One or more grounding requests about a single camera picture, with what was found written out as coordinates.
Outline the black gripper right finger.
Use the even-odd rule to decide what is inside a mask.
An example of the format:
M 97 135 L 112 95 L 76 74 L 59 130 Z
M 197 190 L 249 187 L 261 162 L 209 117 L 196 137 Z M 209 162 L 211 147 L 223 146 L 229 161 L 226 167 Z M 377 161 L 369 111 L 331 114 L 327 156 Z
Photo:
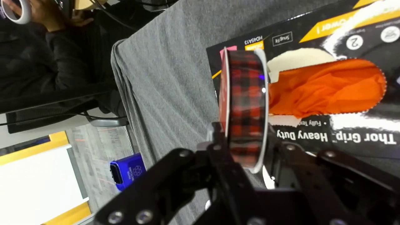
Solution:
M 400 179 L 391 172 L 292 141 L 268 140 L 261 159 L 276 182 L 257 194 L 267 225 L 400 225 Z

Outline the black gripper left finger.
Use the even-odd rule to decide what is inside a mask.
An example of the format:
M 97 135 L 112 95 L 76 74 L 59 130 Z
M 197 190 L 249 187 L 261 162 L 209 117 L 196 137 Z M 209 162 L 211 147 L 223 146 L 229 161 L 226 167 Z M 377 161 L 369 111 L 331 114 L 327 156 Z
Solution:
M 96 225 L 168 225 L 191 205 L 199 190 L 207 190 L 212 205 L 184 225 L 234 225 L 224 201 L 214 147 L 222 127 L 213 122 L 208 141 L 198 151 L 178 147 L 154 164 L 138 181 L 104 205 Z

